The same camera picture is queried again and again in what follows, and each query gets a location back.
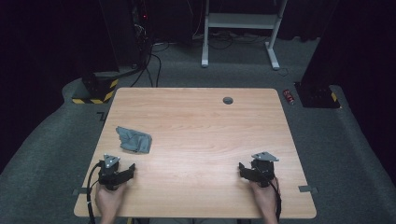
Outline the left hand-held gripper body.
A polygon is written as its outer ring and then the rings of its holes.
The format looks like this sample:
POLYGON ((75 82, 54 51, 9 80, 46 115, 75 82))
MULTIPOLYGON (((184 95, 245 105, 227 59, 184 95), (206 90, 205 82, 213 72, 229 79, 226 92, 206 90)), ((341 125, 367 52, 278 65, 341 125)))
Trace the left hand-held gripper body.
POLYGON ((104 155, 100 161, 99 183, 108 190, 116 190, 121 183, 125 182, 123 173, 119 172, 120 157, 104 155))

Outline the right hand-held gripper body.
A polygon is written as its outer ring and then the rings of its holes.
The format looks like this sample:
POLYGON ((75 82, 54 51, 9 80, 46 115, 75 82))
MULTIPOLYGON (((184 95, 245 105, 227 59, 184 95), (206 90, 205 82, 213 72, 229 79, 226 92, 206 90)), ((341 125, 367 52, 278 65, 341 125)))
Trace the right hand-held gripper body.
POLYGON ((275 178, 274 163, 278 158, 269 152, 261 152, 252 155, 251 164, 252 181, 257 182, 261 188, 270 186, 270 182, 275 178))

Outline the grey cloth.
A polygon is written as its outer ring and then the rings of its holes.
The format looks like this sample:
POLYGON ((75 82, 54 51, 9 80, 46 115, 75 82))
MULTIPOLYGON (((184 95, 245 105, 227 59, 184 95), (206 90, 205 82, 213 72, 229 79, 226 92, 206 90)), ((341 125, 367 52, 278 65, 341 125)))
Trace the grey cloth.
POLYGON ((117 127, 116 132, 119 135, 121 148, 133 153, 149 154, 152 142, 149 134, 123 127, 117 127))

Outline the person's left hand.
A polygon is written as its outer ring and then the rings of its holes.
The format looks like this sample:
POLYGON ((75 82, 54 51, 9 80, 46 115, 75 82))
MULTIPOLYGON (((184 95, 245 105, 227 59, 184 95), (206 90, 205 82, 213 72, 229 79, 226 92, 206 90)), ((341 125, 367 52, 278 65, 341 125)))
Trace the person's left hand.
POLYGON ((95 203, 100 211, 101 217, 117 216, 125 189, 125 184, 119 185, 116 190, 108 190, 101 184, 96 186, 95 203))

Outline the person's right hand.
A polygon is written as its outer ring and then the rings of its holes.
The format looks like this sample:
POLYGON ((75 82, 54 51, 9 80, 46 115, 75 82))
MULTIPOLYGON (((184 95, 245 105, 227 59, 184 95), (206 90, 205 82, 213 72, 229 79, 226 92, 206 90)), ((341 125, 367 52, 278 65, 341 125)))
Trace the person's right hand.
POLYGON ((261 188, 256 182, 249 182, 249 185, 253 190, 255 202, 258 205, 262 218, 276 217, 276 194, 279 193, 277 178, 275 177, 271 181, 271 183, 273 184, 273 186, 261 188))

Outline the red can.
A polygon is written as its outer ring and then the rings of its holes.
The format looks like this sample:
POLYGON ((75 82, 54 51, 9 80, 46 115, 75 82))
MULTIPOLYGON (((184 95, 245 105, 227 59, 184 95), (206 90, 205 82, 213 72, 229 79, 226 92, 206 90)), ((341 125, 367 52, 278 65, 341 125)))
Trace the red can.
POLYGON ((283 90, 283 96, 290 105, 294 105, 294 97, 289 90, 283 90))

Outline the yellow black striped base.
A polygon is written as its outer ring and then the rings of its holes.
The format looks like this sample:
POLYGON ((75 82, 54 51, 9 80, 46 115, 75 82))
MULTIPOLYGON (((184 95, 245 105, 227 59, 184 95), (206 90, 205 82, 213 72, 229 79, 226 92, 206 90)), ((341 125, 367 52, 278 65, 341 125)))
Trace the yellow black striped base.
POLYGON ((72 95, 74 104, 106 104, 114 94, 118 80, 114 77, 85 76, 72 95))

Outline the black stand base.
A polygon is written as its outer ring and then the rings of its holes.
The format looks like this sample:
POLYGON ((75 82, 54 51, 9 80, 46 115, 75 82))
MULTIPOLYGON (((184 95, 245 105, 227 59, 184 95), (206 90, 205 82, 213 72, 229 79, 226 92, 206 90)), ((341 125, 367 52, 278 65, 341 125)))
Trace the black stand base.
POLYGON ((301 82, 295 82, 294 87, 303 107, 308 108, 340 108, 341 105, 335 93, 329 88, 308 87, 301 82))

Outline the dark equipment rack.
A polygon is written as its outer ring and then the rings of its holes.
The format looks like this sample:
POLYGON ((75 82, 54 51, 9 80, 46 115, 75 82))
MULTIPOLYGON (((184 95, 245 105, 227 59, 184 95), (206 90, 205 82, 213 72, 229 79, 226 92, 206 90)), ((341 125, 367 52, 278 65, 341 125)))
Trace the dark equipment rack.
POLYGON ((137 45, 139 62, 144 63, 150 46, 151 30, 146 0, 130 0, 134 39, 137 45))

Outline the white metal stand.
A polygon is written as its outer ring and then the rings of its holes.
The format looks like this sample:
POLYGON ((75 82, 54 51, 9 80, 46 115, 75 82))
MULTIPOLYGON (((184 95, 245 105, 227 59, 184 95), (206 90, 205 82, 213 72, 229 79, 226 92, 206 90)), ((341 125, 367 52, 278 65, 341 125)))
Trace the white metal stand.
POLYGON ((235 29, 259 29, 271 30, 270 40, 264 43, 270 63, 274 70, 279 70, 280 65, 277 60, 274 44, 280 24, 283 20, 284 11, 288 0, 281 0, 278 4, 278 12, 272 15, 265 14, 236 14, 236 13, 213 13, 210 11, 210 0, 205 3, 205 26, 204 40, 202 49, 201 66, 203 68, 209 65, 209 29, 210 28, 235 28, 235 29))

